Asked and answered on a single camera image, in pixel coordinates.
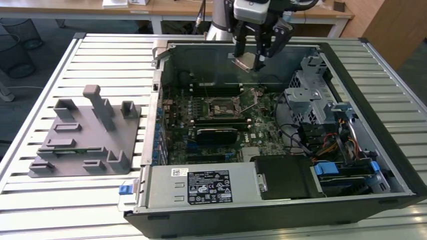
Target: barcode sticker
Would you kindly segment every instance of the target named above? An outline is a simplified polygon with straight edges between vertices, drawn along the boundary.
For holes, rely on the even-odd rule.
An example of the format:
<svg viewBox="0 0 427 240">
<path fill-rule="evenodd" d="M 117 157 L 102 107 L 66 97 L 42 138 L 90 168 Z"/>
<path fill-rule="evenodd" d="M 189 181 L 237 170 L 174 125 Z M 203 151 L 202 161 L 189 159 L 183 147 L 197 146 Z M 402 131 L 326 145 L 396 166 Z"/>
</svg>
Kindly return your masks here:
<svg viewBox="0 0 427 240">
<path fill-rule="evenodd" d="M 186 177 L 189 173 L 189 168 L 173 168 L 171 176 L 173 177 Z"/>
</svg>

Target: white label sticker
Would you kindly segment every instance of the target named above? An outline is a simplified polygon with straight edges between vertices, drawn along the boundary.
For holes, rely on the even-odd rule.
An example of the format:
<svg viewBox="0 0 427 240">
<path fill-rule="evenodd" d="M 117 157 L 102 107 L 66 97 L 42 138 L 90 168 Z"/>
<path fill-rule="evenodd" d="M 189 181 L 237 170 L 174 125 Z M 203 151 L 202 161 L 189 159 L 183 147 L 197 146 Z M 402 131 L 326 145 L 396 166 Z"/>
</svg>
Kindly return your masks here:
<svg viewBox="0 0 427 240">
<path fill-rule="evenodd" d="M 173 168 L 173 177 L 186 177 L 189 173 L 189 168 Z"/>
<path fill-rule="evenodd" d="M 131 11 L 131 14 L 149 14 L 149 11 Z"/>
</svg>

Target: metal slatted table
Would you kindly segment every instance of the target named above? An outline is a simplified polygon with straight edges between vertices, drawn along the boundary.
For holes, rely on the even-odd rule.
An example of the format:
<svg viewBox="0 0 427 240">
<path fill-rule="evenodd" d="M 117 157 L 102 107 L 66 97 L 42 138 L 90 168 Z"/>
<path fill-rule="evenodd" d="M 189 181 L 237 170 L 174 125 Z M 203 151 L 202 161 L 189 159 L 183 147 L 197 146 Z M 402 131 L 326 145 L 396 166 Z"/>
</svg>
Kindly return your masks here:
<svg viewBox="0 0 427 240">
<path fill-rule="evenodd" d="M 0 163 L 2 239 L 146 239 L 118 210 L 119 185 L 138 178 L 145 146 L 149 100 L 155 69 L 153 45 L 158 39 L 202 40 L 202 36 L 87 34 L 74 39 L 39 100 Z M 294 38 L 329 42 L 418 174 L 427 180 L 427 109 L 369 43 L 358 39 Z M 345 92 L 334 82 L 342 98 Z M 133 170 L 129 175 L 30 178 L 29 167 L 51 128 L 54 105 L 82 97 L 87 84 L 102 86 L 113 105 L 142 105 Z M 134 203 L 133 196 L 123 200 Z M 426 239 L 427 201 L 389 210 L 341 226 L 234 233 L 191 239 Z"/>
</svg>

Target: wooden desk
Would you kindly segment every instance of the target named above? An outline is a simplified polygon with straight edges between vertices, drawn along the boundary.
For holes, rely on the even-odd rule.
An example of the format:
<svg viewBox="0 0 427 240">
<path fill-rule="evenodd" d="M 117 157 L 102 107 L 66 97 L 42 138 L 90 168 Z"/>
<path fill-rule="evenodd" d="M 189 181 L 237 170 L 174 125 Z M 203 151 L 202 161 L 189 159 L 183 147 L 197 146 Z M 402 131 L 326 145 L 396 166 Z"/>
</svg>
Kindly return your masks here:
<svg viewBox="0 0 427 240">
<path fill-rule="evenodd" d="M 213 20 L 213 1 L 207 0 L 206 5 L 206 20 Z M 326 4 L 332 6 L 334 0 L 326 0 Z M 194 21 L 201 9 L 201 0 L 155 0 L 151 13 L 162 16 L 161 21 Z M 333 25 L 329 32 L 330 38 L 340 38 L 350 19 L 354 14 L 348 10 L 346 12 L 334 11 L 324 7 L 316 6 L 308 11 L 296 12 L 292 22 L 296 24 L 322 24 Z"/>
<path fill-rule="evenodd" d="M 103 9 L 103 0 L 0 0 L 0 18 L 150 20 L 155 34 L 162 34 L 162 21 L 195 21 L 201 0 L 151 0 L 147 6 Z M 213 0 L 206 7 L 206 20 L 213 20 Z M 293 23 L 329 24 L 329 37 L 340 37 L 352 12 L 321 7 L 297 12 Z"/>
<path fill-rule="evenodd" d="M 151 13 L 155 1 L 149 5 L 130 4 L 129 8 L 103 9 L 103 0 L 0 0 L 3 13 L 45 13 L 45 14 L 130 14 L 131 11 Z"/>
</svg>

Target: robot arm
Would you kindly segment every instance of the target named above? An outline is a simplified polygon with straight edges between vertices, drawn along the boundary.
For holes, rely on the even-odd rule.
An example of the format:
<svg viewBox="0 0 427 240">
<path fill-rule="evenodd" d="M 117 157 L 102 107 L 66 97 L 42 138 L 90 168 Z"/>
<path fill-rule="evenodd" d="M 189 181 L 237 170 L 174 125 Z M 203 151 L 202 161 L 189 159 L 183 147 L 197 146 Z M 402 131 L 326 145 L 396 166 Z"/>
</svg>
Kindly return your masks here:
<svg viewBox="0 0 427 240">
<path fill-rule="evenodd" d="M 259 71 L 265 67 L 266 58 L 284 50 L 296 31 L 294 26 L 285 21 L 284 13 L 309 10 L 318 1 L 313 0 L 306 5 L 293 3 L 293 0 L 214 1 L 214 24 L 233 33 L 235 63 L 239 67 L 246 71 Z M 246 52 L 250 33 L 255 36 L 255 54 Z"/>
</svg>

